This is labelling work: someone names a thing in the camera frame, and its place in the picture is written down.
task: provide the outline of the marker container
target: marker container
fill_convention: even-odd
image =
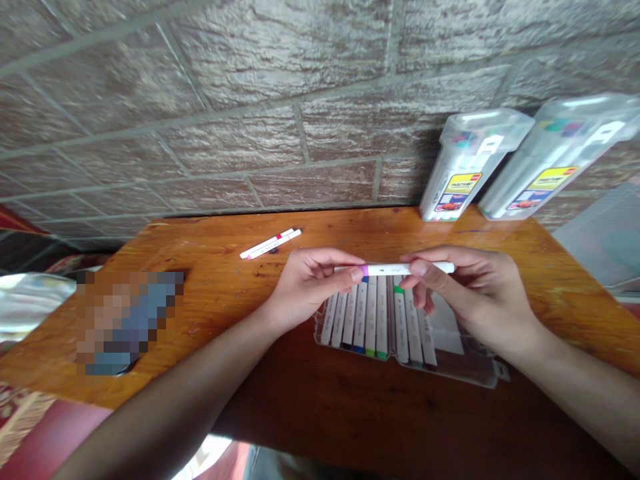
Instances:
[[[386,287],[386,339],[385,345],[382,347],[376,340],[379,340],[379,332],[374,329],[376,338],[369,339],[369,345],[376,345],[375,355],[367,354],[366,349],[356,347],[346,342],[342,342],[339,347],[334,346],[330,342],[322,342],[322,333],[325,336],[331,335],[327,333],[325,328],[325,320],[330,314],[332,306],[337,305],[338,296],[336,294],[326,300],[320,307],[320,310],[314,315],[315,318],[315,334],[314,338],[318,345],[326,345],[329,348],[338,348],[347,350],[356,355],[373,358],[378,361],[386,361],[390,357],[394,357],[401,365],[422,370],[425,372],[435,373],[444,377],[461,380],[464,382],[480,385],[486,388],[495,388],[498,378],[509,380],[509,370],[507,367],[498,362],[494,358],[494,354],[480,345],[464,328],[455,320],[455,314],[447,303],[438,295],[433,296],[436,304],[436,312],[434,315],[427,315],[424,310],[417,311],[413,306],[413,298],[406,301],[411,292],[404,292],[394,282],[394,277],[377,277],[377,286],[384,283]],[[375,292],[377,289],[358,289],[357,294],[362,296]],[[356,298],[356,302],[360,305],[371,305],[367,299]],[[400,308],[395,304],[396,301],[401,302]],[[373,303],[378,310],[379,303]],[[407,318],[410,319],[410,326],[407,328]],[[333,322],[332,329],[335,329],[339,323]],[[342,335],[341,332],[333,332],[335,335]]]
[[[522,220],[616,142],[640,129],[640,99],[604,93],[547,102],[478,207],[488,220]]]
[[[424,221],[456,221],[507,152],[516,150],[534,120],[500,108],[447,119],[440,153],[420,201]]]

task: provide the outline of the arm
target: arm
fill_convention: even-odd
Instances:
[[[640,477],[640,382],[568,345],[535,317],[515,262],[508,255],[437,247],[402,257],[412,276],[416,308],[433,312],[431,292],[455,310],[478,341],[510,362]],[[451,276],[430,265],[450,261]]]
[[[362,280],[364,261],[336,249],[292,252],[258,310],[151,382],[73,452],[54,480],[172,478],[271,344],[332,294]]]

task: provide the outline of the textured wall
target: textured wall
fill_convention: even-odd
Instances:
[[[640,92],[640,0],[5,0],[0,45],[0,201],[83,249],[415,204],[452,113]],[[538,218],[638,170],[621,144]]]

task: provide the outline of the product label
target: product label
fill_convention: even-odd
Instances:
[[[526,210],[537,207],[577,171],[578,167],[544,170],[530,186],[522,190],[520,195],[507,207],[507,210]]]
[[[482,177],[482,173],[465,173],[454,175],[449,180],[435,211],[456,211],[462,208],[465,200]]]

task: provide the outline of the forearm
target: forearm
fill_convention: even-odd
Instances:
[[[640,382],[547,330],[536,350],[505,359],[640,477]]]
[[[172,478],[282,334],[258,309],[150,383],[107,418],[54,479]]]

